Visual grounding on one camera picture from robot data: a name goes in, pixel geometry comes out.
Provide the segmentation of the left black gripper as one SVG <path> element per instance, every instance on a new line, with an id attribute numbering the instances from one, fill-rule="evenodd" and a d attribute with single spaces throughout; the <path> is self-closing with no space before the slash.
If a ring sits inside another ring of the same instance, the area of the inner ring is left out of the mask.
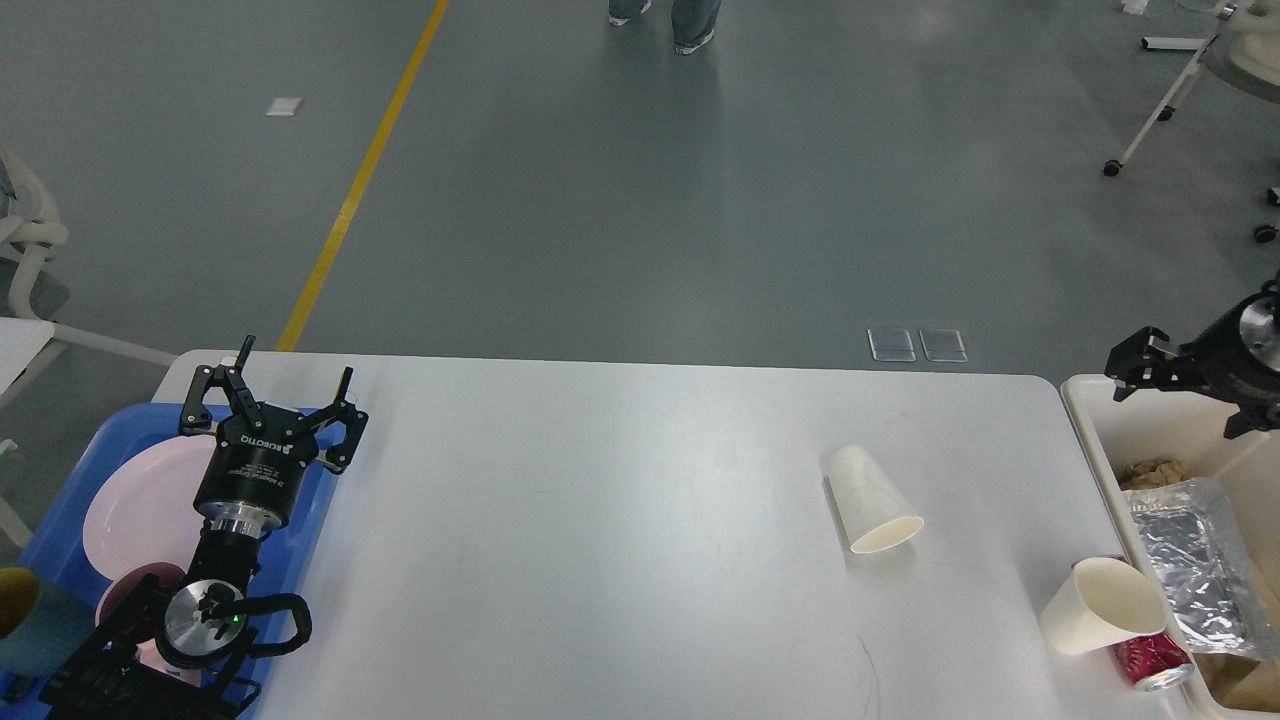
<path id="1" fill-rule="evenodd" d="M 369 415 L 348 398 L 355 369 L 346 366 L 334 400 L 312 413 L 293 407 L 261 410 L 243 379 L 255 334 L 247 334 L 230 365 L 196 368 L 182 404 L 178 434 L 212 437 L 212 456 L 196 489 L 192 507 L 214 530 L 265 541 L 291 521 L 305 473 L 317 462 L 344 474 L 355 459 Z M 220 389 L 230 409 L 219 423 L 206 407 L 211 389 Z M 319 433 L 340 427 L 342 437 L 321 448 Z"/>

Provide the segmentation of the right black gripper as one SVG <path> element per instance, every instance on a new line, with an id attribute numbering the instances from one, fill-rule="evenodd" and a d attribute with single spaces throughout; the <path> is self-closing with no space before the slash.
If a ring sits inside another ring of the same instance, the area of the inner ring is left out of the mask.
<path id="1" fill-rule="evenodd" d="M 1224 438 L 1279 429 L 1277 291 L 1253 293 L 1176 350 L 1148 325 L 1114 346 L 1105 375 L 1123 402 L 1139 389 L 1192 392 L 1236 404 Z"/>

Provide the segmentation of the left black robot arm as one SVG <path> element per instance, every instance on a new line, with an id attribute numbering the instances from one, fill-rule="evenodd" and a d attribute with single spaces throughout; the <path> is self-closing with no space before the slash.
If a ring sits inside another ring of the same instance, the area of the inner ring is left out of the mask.
<path id="1" fill-rule="evenodd" d="M 289 534 L 308 474 L 347 470 L 369 415 L 349 396 L 352 368 L 321 407 L 255 398 L 252 347 L 197 366 L 177 416 L 179 437 L 212 443 L 187 492 L 201 527 L 184 575 L 166 588 L 145 574 L 70 653 L 38 696 L 51 719 L 237 719 L 261 693 L 243 666 L 310 641 L 307 602 L 275 585 L 262 548 Z"/>

